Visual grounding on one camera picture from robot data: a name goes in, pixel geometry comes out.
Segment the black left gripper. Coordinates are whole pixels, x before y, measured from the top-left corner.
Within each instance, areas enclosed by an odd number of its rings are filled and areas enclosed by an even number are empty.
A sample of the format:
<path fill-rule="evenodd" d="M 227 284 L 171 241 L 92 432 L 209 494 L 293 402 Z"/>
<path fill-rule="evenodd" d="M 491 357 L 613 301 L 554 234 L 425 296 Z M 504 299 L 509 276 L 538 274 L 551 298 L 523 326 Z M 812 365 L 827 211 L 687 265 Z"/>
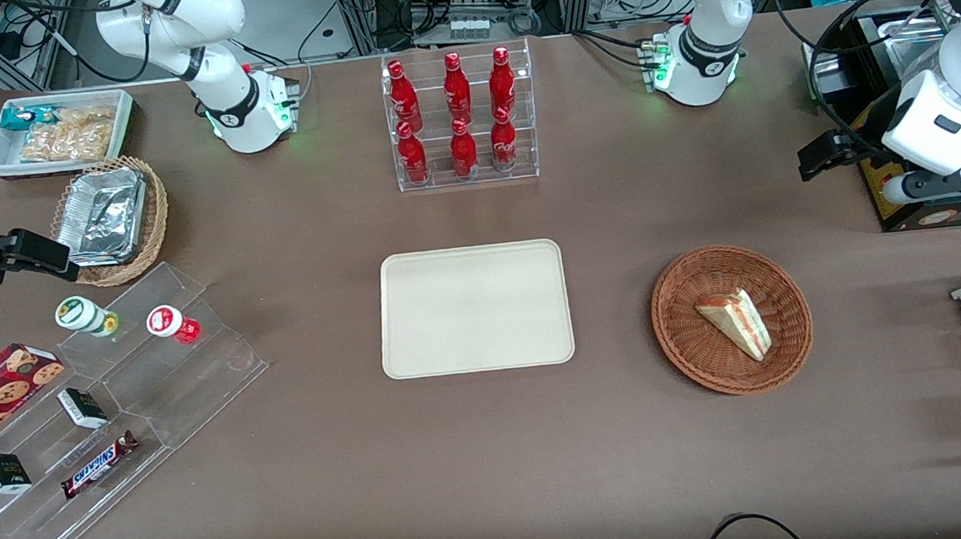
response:
<path fill-rule="evenodd" d="M 826 131 L 814 138 L 808 148 L 797 152 L 798 173 L 802 181 L 813 181 L 830 168 L 871 161 L 872 168 L 883 167 L 894 161 L 893 153 L 874 142 L 873 135 L 857 129 Z"/>

